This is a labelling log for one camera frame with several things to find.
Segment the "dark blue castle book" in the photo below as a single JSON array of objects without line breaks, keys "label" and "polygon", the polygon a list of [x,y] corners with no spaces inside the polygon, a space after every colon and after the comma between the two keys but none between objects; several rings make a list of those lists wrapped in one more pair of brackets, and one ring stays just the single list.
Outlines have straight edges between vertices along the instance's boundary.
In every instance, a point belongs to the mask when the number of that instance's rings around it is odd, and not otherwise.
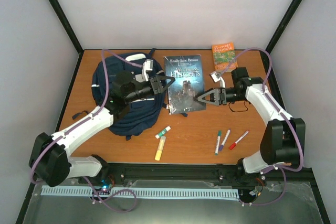
[{"label": "dark blue castle book", "polygon": [[170,114],[187,114],[206,109],[206,104],[197,97],[204,93],[201,55],[166,56],[164,70],[175,81],[167,89]]}]

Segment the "navy blue student backpack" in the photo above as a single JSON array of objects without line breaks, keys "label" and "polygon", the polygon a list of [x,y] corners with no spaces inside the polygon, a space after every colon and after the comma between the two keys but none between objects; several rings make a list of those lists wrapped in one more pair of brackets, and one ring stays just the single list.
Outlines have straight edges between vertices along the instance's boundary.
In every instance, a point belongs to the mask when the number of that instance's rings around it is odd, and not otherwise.
[{"label": "navy blue student backpack", "polygon": [[91,83],[96,107],[71,126],[66,135],[88,139],[103,129],[130,140],[158,120],[166,93],[166,76],[149,53],[102,57]]}]

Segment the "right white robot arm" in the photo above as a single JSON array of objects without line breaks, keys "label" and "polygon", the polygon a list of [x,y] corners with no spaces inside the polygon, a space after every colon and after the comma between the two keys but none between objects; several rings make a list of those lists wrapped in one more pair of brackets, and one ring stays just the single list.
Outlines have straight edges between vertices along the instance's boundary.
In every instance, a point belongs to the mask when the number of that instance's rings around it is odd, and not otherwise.
[{"label": "right white robot arm", "polygon": [[259,151],[242,158],[238,167],[244,174],[265,174],[283,168],[298,172],[303,168],[303,146],[306,125],[303,119],[294,118],[271,95],[261,77],[250,77],[245,67],[231,72],[233,87],[226,88],[219,72],[211,74],[219,88],[211,88],[197,97],[199,102],[215,106],[247,101],[254,106],[266,128]]}]

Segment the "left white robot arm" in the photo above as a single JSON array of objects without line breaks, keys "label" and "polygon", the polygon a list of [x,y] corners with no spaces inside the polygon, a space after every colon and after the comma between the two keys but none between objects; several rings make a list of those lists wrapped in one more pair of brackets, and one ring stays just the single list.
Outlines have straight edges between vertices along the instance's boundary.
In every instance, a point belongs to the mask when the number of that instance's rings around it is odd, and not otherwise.
[{"label": "left white robot arm", "polygon": [[73,157],[72,153],[98,132],[121,120],[130,111],[131,102],[164,93],[174,81],[173,77],[156,75],[139,82],[131,72],[119,72],[107,88],[108,96],[102,105],[62,131],[36,137],[29,159],[32,183],[45,182],[55,187],[76,177],[91,177],[100,184],[106,182],[109,170],[103,158]]}]

